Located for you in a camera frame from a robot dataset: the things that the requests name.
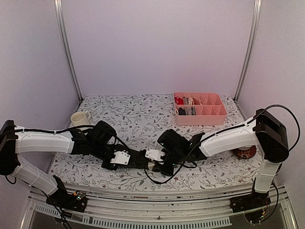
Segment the pink divided organizer tray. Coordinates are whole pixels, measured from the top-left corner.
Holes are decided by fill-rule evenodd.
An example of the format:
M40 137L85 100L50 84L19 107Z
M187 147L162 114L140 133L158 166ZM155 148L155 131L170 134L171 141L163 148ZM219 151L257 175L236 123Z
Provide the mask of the pink divided organizer tray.
M177 125L221 125L227 111L216 93L173 93L174 114Z

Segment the dark olive cloth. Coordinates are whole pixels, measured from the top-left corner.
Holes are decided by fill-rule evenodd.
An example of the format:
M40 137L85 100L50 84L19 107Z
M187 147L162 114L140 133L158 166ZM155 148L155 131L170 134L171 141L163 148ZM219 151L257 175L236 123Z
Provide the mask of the dark olive cloth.
M158 162L155 162L147 158L146 153L147 153L146 149L141 151L130 150L129 151L130 159L127 164L127 167L135 168L135 169L148 169L151 171L157 169Z

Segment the right robot arm white sleeve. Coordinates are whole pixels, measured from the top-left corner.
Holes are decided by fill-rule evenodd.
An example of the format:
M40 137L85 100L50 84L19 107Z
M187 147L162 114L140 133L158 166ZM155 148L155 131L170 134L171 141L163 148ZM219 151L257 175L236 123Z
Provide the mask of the right robot arm white sleeve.
M266 109L259 109L253 118L202 137L199 144L200 151L206 157L251 146L260 146L264 157L251 193L230 199L230 207L234 213L260 208L271 203L269 198L271 183L281 163L289 156L286 127Z

